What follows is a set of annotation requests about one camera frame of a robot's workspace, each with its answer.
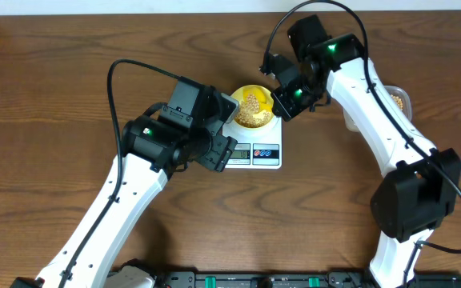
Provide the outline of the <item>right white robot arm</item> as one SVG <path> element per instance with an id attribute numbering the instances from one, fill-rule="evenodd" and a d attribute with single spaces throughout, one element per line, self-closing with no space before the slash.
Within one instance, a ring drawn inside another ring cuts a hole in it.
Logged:
<path id="1" fill-rule="evenodd" d="M 266 54 L 264 74 L 279 81 L 273 112 L 290 121 L 320 99 L 336 101 L 356 125 L 383 181 L 370 206 L 380 229 L 368 274 L 376 287 L 419 287 L 415 263 L 431 234 L 452 213 L 461 161 L 438 150 L 398 108 L 380 81 L 365 37 L 331 37 L 315 16 L 287 32 L 296 62 Z"/>

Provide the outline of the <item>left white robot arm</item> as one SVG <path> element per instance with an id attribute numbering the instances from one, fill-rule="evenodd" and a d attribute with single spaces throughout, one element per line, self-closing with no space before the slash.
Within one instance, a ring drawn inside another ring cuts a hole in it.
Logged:
<path id="1" fill-rule="evenodd" d="M 221 134 L 239 103 L 213 86 L 180 77 L 167 103 L 156 103 L 122 132 L 98 196 L 65 246 L 36 278 L 14 287 L 102 287 L 142 212 L 190 162 L 224 170 L 237 142 Z"/>

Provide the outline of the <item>yellow plastic measuring scoop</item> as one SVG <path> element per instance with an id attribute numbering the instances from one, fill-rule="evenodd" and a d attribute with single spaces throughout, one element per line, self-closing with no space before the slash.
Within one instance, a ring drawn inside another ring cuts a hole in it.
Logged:
<path id="1" fill-rule="evenodd" d="M 272 105 L 259 88 L 250 88 L 243 91 L 243 110 L 248 114 L 271 112 Z"/>

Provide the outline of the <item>yellow plastic bowl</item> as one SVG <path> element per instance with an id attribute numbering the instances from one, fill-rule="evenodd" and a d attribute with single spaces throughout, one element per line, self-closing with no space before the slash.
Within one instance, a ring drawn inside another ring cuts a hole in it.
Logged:
<path id="1" fill-rule="evenodd" d="M 274 100 L 263 86 L 247 85 L 237 89 L 231 97 L 239 102 L 234 121 L 246 128 L 260 128 L 274 118 Z"/>

